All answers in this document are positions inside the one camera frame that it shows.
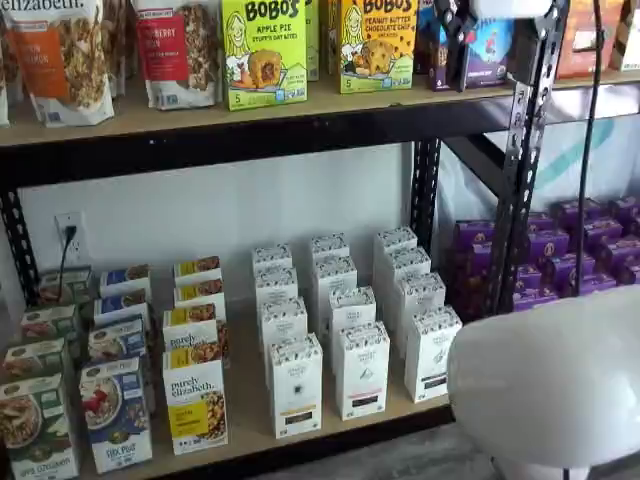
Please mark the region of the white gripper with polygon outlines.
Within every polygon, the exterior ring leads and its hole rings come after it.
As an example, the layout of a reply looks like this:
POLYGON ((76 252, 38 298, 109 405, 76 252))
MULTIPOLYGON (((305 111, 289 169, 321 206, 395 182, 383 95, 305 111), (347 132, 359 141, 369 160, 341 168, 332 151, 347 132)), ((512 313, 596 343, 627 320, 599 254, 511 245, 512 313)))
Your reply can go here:
POLYGON ((536 18, 551 8, 551 0, 472 0, 470 6, 458 6, 455 1, 435 0, 437 18, 447 35, 446 77, 450 88, 466 89, 468 34, 478 18, 536 18))

